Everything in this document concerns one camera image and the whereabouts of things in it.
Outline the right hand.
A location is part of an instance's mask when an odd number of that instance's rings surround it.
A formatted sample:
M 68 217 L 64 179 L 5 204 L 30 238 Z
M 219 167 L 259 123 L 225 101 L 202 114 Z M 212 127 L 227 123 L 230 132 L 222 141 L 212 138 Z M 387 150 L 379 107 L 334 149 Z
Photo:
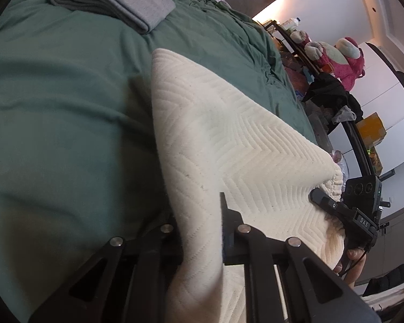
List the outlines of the right hand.
M 351 261 L 351 266 L 346 273 L 343 281 L 353 289 L 356 281 L 362 274 L 366 261 L 366 252 L 363 249 L 350 249 L 347 251 L 348 259 Z

